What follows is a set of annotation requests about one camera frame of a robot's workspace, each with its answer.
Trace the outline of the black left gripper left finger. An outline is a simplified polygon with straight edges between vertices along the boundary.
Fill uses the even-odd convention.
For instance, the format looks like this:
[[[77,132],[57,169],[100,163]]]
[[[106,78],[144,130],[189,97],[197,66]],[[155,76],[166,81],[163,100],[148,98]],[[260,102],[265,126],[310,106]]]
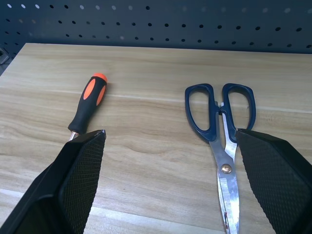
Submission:
[[[81,234],[98,188],[104,130],[68,141],[26,190],[2,234]]]

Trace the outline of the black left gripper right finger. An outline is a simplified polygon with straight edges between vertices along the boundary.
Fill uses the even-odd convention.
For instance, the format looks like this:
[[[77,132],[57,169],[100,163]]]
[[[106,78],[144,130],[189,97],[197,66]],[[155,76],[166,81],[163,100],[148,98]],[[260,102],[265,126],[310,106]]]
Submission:
[[[239,129],[236,139],[258,203],[277,234],[312,232],[312,166],[287,141]]]

